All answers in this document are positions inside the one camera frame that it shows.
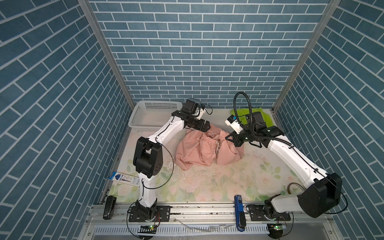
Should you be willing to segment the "white plastic basket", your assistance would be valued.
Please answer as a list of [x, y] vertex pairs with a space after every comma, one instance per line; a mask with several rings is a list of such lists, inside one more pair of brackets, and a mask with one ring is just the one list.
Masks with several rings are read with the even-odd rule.
[[139, 101], [129, 120], [133, 129], [159, 129], [169, 121], [173, 112], [183, 107], [181, 102]]

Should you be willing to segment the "neon green shorts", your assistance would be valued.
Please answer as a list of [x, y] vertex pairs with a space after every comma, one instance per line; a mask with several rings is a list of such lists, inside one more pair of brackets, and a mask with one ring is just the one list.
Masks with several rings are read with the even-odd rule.
[[[252, 108], [252, 112], [253, 116], [256, 118], [254, 119], [254, 121], [257, 121], [259, 123], [265, 123], [267, 128], [274, 126], [272, 117], [266, 112], [264, 112], [262, 108]], [[250, 113], [249, 109], [238, 109], [237, 113], [242, 124], [246, 125], [248, 123], [246, 115]]]

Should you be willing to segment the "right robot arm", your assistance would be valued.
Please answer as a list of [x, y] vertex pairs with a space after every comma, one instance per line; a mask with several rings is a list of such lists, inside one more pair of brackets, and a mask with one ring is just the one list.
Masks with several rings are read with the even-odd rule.
[[241, 123], [237, 115], [225, 121], [233, 132], [226, 140], [241, 147], [250, 143], [258, 148], [267, 148], [276, 154], [302, 182], [304, 190], [298, 194], [275, 195], [265, 201], [264, 214], [274, 219], [286, 212], [304, 212], [312, 218], [330, 214], [339, 205], [342, 197], [342, 179], [336, 173], [329, 174], [301, 153], [276, 126], [267, 127], [260, 112], [245, 115], [247, 123]]

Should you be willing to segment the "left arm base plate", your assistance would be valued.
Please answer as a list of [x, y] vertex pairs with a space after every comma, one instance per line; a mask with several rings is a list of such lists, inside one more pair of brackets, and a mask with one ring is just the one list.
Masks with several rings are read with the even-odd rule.
[[138, 222], [169, 222], [171, 206], [156, 206], [156, 208], [145, 208], [133, 206], [129, 210], [128, 221], [130, 223]]

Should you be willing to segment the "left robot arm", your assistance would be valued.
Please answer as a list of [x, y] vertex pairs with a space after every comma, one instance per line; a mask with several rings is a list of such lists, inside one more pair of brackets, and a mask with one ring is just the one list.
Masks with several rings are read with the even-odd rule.
[[138, 207], [141, 210], [152, 210], [157, 206], [155, 186], [156, 175], [163, 166], [163, 149], [167, 143], [185, 127], [200, 132], [207, 132], [210, 122], [182, 111], [175, 111], [170, 119], [154, 134], [138, 139], [133, 164], [140, 179], [140, 197]]

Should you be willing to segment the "pink shorts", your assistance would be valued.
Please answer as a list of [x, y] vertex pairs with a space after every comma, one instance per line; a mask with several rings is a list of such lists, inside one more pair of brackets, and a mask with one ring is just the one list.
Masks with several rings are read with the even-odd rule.
[[228, 132], [210, 125], [207, 132], [188, 130], [178, 144], [175, 163], [182, 170], [189, 170], [193, 165], [210, 166], [216, 162], [220, 166], [233, 164], [244, 156], [244, 147], [236, 147], [226, 140]]

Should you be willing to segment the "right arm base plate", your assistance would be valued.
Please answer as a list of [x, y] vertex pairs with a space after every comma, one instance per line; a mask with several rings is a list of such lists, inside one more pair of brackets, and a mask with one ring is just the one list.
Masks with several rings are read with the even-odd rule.
[[250, 214], [252, 221], [285, 221], [291, 220], [288, 212], [278, 213], [270, 206], [249, 204], [246, 205], [246, 211]]

